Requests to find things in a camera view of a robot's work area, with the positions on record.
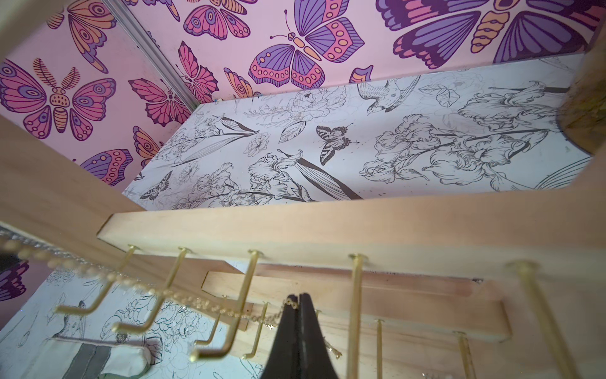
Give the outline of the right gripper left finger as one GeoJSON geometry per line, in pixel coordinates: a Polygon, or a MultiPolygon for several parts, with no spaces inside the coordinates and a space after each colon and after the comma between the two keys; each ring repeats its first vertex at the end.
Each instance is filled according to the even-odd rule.
{"type": "Polygon", "coordinates": [[[298,316],[298,297],[289,295],[261,379],[298,378],[298,316]]]}

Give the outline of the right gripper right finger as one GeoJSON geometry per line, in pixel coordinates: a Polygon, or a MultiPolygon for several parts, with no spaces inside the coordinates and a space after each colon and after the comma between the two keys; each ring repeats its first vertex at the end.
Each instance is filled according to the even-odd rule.
{"type": "Polygon", "coordinates": [[[298,370],[301,379],[337,379],[324,342],[312,298],[298,297],[298,370]]]}

